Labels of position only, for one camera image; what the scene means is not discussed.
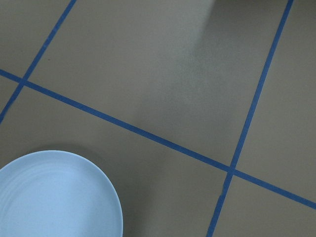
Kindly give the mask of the blue plate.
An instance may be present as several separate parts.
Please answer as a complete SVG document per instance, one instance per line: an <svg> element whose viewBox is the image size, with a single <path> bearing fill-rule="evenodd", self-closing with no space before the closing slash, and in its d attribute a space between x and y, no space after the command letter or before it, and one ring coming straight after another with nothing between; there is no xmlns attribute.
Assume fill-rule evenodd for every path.
<svg viewBox="0 0 316 237"><path fill-rule="evenodd" d="M116 190L94 163L65 151L24 155L0 170L3 237L120 237Z"/></svg>

